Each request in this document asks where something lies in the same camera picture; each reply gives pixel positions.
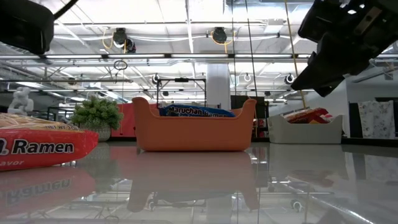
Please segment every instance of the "white pillar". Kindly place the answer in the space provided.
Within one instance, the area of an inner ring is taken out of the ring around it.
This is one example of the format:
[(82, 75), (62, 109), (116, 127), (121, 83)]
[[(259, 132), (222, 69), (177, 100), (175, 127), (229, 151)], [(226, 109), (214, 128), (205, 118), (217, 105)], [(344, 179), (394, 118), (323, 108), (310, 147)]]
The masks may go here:
[(208, 64), (206, 76), (206, 97), (208, 105), (219, 105), (231, 109), (231, 91), (228, 64)]

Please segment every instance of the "white statue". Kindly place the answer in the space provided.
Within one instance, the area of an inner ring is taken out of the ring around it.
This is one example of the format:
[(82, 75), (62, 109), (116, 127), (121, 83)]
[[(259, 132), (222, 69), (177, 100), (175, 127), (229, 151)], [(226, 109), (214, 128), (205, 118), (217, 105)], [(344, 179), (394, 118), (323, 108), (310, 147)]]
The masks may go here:
[(17, 88), (17, 91), (14, 92), (14, 99), (8, 107), (7, 112), (27, 116), (27, 112), (33, 111), (33, 100), (29, 99), (29, 93), (30, 88), (28, 87)]

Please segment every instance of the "green plant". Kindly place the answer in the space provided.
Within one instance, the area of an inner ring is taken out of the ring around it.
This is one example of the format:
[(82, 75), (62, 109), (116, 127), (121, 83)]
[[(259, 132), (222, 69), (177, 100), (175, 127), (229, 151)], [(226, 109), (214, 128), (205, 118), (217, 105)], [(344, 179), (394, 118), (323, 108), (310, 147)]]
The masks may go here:
[(102, 128), (107, 124), (117, 130), (123, 114), (115, 101), (99, 99), (92, 96), (90, 100), (83, 101), (83, 105), (75, 106), (75, 114), (72, 116), (74, 124), (83, 124), (87, 128)]

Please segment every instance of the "red ramen package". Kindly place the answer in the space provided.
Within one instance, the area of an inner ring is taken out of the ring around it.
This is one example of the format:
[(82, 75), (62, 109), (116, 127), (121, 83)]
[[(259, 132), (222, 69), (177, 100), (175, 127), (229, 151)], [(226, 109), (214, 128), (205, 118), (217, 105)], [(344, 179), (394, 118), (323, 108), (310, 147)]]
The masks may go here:
[(0, 113), (0, 170), (46, 167), (85, 157), (98, 134), (39, 118)]

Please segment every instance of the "white basket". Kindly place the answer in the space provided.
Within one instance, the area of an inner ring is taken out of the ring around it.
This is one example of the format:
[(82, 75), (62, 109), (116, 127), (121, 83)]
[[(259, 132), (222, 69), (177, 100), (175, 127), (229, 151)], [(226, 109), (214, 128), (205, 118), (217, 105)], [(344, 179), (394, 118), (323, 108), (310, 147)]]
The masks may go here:
[(282, 116), (268, 118), (269, 140), (287, 144), (340, 144), (343, 117), (328, 124), (290, 124)]

